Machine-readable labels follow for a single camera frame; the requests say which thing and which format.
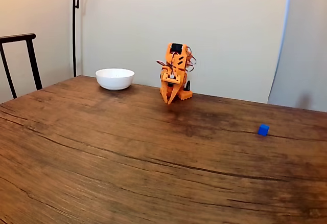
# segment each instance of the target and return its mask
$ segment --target white wall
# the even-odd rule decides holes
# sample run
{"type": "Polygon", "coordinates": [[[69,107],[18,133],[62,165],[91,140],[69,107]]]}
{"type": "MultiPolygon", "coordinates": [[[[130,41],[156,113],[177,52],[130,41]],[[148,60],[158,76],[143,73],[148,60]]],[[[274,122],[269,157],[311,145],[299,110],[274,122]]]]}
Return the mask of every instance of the white wall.
{"type": "MultiPolygon", "coordinates": [[[[35,33],[33,41],[43,86],[72,76],[72,0],[0,0],[0,36],[35,33]]],[[[4,45],[17,95],[35,90],[25,42],[4,45]]],[[[0,62],[0,103],[12,99],[0,62]]]]}
{"type": "Polygon", "coordinates": [[[85,75],[102,68],[136,72],[160,86],[169,42],[192,47],[197,93],[267,102],[275,74],[287,0],[84,0],[85,75]]]}
{"type": "Polygon", "coordinates": [[[269,103],[327,111],[327,0],[291,0],[269,103]]]}

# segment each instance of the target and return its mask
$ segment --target white bowl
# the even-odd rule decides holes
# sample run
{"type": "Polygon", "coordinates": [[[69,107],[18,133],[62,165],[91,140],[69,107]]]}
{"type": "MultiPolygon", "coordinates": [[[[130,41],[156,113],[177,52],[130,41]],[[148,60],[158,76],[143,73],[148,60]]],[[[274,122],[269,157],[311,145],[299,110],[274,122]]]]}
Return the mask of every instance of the white bowl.
{"type": "Polygon", "coordinates": [[[98,84],[108,90],[121,90],[129,87],[135,73],[127,69],[102,69],[96,72],[98,84]]]}

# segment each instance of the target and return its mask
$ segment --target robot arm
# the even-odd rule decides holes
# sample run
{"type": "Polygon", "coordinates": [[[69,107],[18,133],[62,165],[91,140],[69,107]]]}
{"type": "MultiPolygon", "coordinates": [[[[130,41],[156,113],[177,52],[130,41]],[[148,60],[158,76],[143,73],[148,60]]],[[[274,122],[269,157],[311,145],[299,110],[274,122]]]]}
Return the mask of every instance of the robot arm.
{"type": "Polygon", "coordinates": [[[190,84],[185,87],[187,81],[187,68],[194,66],[191,62],[193,55],[191,49],[185,44],[168,44],[166,52],[166,64],[161,69],[161,95],[166,104],[171,104],[176,95],[181,99],[189,99],[193,93],[190,91],[190,84]]]}

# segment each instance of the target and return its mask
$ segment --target black chair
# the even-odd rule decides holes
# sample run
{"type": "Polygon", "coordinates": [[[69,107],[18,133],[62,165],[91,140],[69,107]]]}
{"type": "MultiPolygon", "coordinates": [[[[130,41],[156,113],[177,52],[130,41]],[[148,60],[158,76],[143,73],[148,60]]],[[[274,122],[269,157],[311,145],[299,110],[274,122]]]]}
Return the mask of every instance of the black chair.
{"type": "Polygon", "coordinates": [[[36,35],[34,33],[24,34],[24,35],[16,35],[16,36],[3,36],[3,37],[0,37],[1,58],[2,58],[2,62],[4,63],[8,83],[9,83],[9,86],[10,86],[12,97],[14,99],[17,98],[17,94],[16,94],[14,84],[12,83],[11,76],[10,76],[10,73],[9,73],[9,68],[8,68],[7,61],[6,61],[3,44],[4,43],[9,43],[9,42],[16,42],[16,41],[26,41],[35,86],[36,86],[36,89],[39,90],[39,89],[42,88],[42,83],[41,83],[39,70],[37,68],[36,57],[35,57],[35,52],[34,52],[34,48],[33,48],[33,39],[35,39],[35,38],[36,38],[36,35]]]}

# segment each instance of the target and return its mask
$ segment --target black lamp pole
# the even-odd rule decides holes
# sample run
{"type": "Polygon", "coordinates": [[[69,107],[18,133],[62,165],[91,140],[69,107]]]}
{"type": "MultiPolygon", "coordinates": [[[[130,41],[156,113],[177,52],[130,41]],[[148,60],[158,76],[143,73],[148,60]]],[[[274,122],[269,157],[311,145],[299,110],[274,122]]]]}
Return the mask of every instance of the black lamp pole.
{"type": "Polygon", "coordinates": [[[80,7],[80,0],[73,0],[73,71],[76,77],[76,9],[80,7]]]}

